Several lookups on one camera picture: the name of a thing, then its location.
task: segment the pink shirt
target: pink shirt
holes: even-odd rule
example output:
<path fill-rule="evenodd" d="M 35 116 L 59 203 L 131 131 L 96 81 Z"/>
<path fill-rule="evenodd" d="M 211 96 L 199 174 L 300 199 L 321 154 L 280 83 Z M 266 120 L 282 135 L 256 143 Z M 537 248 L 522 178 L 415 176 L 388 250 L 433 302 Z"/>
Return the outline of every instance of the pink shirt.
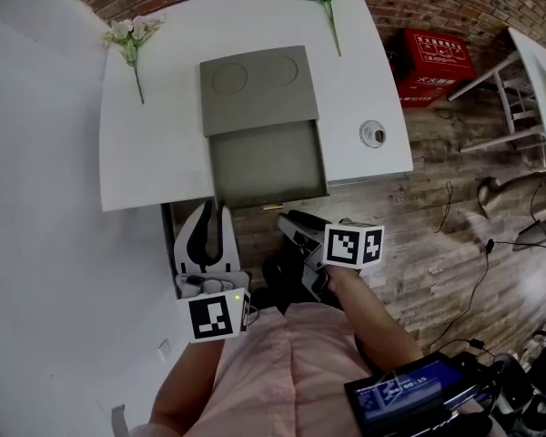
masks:
<path fill-rule="evenodd" d="M 227 340 L 212 396 L 186 436 L 359 436 L 344 384 L 369 376 L 342 311 L 262 310 L 246 335 Z M 151 424 L 130 435 L 178 437 Z"/>

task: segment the white table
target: white table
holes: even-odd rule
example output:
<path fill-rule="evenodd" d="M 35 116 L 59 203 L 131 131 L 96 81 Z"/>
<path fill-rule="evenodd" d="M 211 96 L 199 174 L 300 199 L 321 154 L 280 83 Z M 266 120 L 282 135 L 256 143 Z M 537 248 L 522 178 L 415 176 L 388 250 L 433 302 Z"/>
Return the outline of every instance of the white table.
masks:
<path fill-rule="evenodd" d="M 143 106 L 133 71 L 111 47 L 100 124 L 103 210 L 212 196 L 198 64 L 273 47 L 306 47 L 330 183 L 412 170 L 399 96 L 366 3 L 333 6 L 342 58 L 315 2 L 190 0 L 162 11 L 167 20 L 138 60 Z M 359 138 L 369 119 L 386 130 L 376 149 Z"/>
<path fill-rule="evenodd" d="M 532 136 L 536 134 L 543 134 L 546 138 L 546 49 L 540 44 L 534 42 L 529 37 L 525 36 L 521 32 L 517 31 L 513 27 L 508 29 L 511 39 L 516 46 L 516 52 L 510 54 L 505 60 L 497 64 L 494 68 L 478 77 L 472 83 L 466 85 L 463 89 L 459 90 L 455 94 L 449 97 L 449 101 L 456 99 L 465 92 L 469 91 L 487 78 L 494 76 L 496 78 L 496 84 L 500 84 L 498 89 L 500 91 L 500 97 L 504 110 L 506 110 L 506 118 L 508 118 L 508 126 L 510 127 L 510 134 L 504 137 L 498 137 L 491 141 L 486 141 L 475 146 L 465 147 L 461 149 L 461 152 L 469 152 L 480 148 L 493 146 L 495 144 L 505 143 L 521 137 Z M 541 117 L 541 125 L 523 129 L 521 131 L 515 131 L 513 122 L 511 122 L 510 108 L 507 105 L 507 98 L 503 92 L 501 81 L 499 82 L 499 71 L 505 66 L 510 65 L 517 60 L 521 60 L 526 69 L 526 74 L 530 80 L 531 88 L 534 91 L 536 98 L 538 112 Z"/>

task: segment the wall outlet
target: wall outlet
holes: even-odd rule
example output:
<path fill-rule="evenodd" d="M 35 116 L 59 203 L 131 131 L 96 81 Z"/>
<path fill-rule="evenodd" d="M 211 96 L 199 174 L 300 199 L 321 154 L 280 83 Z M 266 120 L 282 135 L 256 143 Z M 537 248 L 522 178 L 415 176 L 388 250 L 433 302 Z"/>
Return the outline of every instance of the wall outlet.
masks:
<path fill-rule="evenodd" d="M 167 359 L 172 352 L 172 347 L 170 347 L 170 342 L 168 339 L 162 341 L 162 344 L 157 348 L 157 352 L 160 355 L 160 360 L 162 360 L 164 363 L 167 362 Z"/>

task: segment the screen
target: screen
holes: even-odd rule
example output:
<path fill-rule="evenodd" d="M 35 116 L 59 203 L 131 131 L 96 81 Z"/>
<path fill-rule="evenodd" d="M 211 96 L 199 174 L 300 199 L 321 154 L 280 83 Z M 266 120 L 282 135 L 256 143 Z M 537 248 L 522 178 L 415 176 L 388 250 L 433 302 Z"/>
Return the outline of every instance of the screen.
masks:
<path fill-rule="evenodd" d="M 417 406 L 463 379 L 460 372 L 442 361 L 434 361 L 415 371 L 393 373 L 391 377 L 354 392 L 366 422 Z"/>

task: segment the hand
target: hand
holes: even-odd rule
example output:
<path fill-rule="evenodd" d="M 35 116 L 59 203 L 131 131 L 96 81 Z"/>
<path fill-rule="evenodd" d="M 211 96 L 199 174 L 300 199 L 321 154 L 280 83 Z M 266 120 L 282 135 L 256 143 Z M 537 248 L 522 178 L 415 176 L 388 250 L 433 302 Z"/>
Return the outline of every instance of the hand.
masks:
<path fill-rule="evenodd" d="M 325 269 L 329 275 L 328 288 L 334 294 L 341 284 L 348 283 L 348 280 L 359 279 L 359 275 L 354 269 L 338 266 L 326 266 Z"/>

